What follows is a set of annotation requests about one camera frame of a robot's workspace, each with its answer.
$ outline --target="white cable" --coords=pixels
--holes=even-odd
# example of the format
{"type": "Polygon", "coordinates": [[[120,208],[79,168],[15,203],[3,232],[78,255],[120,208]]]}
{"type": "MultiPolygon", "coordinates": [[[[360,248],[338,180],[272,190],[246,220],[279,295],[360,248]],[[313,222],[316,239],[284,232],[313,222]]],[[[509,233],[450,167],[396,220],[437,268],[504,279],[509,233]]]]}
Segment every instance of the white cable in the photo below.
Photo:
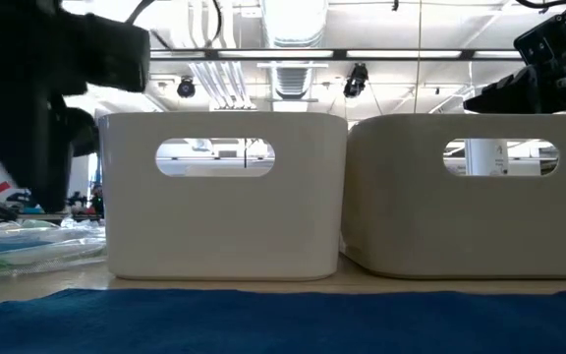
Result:
{"type": "Polygon", "coordinates": [[[421,44],[423,38],[423,0],[419,0],[419,58],[417,59],[417,82],[414,91],[414,113],[419,105],[419,78],[421,77],[421,44]]]}

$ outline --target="plastic bag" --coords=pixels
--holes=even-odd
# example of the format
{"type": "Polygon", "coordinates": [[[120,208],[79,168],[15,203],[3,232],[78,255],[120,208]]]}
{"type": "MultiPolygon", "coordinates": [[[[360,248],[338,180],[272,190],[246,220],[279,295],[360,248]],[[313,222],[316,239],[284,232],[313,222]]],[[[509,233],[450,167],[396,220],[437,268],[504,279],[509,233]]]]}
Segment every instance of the plastic bag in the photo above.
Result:
{"type": "Polygon", "coordinates": [[[104,227],[66,221],[67,227],[42,222],[0,223],[0,275],[50,271],[105,261],[104,227]]]}

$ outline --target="ceiling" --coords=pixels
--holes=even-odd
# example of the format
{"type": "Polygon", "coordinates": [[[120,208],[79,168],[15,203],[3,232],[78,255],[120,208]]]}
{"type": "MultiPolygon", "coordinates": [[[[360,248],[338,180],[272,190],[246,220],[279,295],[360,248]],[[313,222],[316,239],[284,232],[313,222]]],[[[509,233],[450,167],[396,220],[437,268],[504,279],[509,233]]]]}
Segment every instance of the ceiling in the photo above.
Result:
{"type": "MultiPolygon", "coordinates": [[[[156,29],[164,37],[176,25],[176,1],[157,0],[143,14],[137,25],[156,29]]],[[[65,7],[76,13],[94,12],[114,20],[128,17],[139,0],[65,0],[65,7]]],[[[258,1],[233,1],[234,34],[241,48],[264,47],[258,1]]],[[[515,37],[545,21],[564,7],[547,14],[524,8],[514,0],[424,0],[419,28],[418,0],[401,0],[397,12],[392,0],[331,0],[327,13],[323,47],[326,48],[512,48],[515,37]]],[[[289,14],[290,26],[295,12],[289,14]]],[[[155,40],[153,48],[161,49],[155,40]]],[[[327,112],[358,121],[380,114],[428,113],[438,109],[459,111],[465,89],[497,81],[522,67],[519,62],[369,62],[369,83],[361,96],[345,99],[343,82],[353,62],[328,62],[327,68],[315,69],[308,111],[327,112]]],[[[273,106],[266,69],[255,62],[242,63],[249,93],[259,110],[285,110],[273,106]]],[[[101,104],[111,111],[194,111],[209,110],[209,97],[198,89],[194,97],[179,98],[176,84],[183,75],[191,75],[186,63],[152,62],[152,82],[148,95],[92,88],[85,104],[101,104]]]]}

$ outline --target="blue cloth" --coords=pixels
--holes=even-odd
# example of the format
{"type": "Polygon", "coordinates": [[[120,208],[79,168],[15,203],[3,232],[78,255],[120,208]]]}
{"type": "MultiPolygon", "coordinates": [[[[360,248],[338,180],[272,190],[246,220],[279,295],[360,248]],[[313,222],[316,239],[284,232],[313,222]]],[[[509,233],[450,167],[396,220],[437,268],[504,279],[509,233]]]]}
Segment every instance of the blue cloth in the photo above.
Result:
{"type": "Polygon", "coordinates": [[[566,354],[566,292],[66,290],[0,304],[0,353],[566,354]]]}

